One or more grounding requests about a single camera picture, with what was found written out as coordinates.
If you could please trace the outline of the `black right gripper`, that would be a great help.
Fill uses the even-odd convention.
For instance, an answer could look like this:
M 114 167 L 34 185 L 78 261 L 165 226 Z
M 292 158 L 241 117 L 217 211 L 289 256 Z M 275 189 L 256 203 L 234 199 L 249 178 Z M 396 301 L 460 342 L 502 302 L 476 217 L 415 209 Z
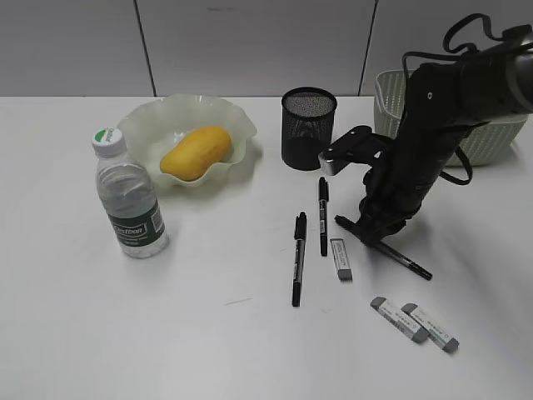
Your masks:
M 473 171 L 459 149 L 473 127 L 422 127 L 405 120 L 386 154 L 383 167 L 372 169 L 357 221 L 359 238 L 373 246 L 399 232 L 421 204 L 438 177 L 457 184 L 471 182 Z

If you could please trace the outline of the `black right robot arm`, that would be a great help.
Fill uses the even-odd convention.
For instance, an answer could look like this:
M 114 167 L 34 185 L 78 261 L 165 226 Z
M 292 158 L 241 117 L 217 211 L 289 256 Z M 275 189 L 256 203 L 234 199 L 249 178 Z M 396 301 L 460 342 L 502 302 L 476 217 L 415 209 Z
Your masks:
M 398 233 L 437 178 L 461 186 L 471 182 L 443 168 L 457 156 L 472 173 L 460 143 L 475 128 L 532 112 L 532 27 L 506 29 L 496 41 L 484 51 L 467 44 L 465 53 L 443 63 L 427 54 L 406 81 L 396 138 L 371 135 L 380 156 L 363 178 L 366 196 L 356 223 L 366 245 Z

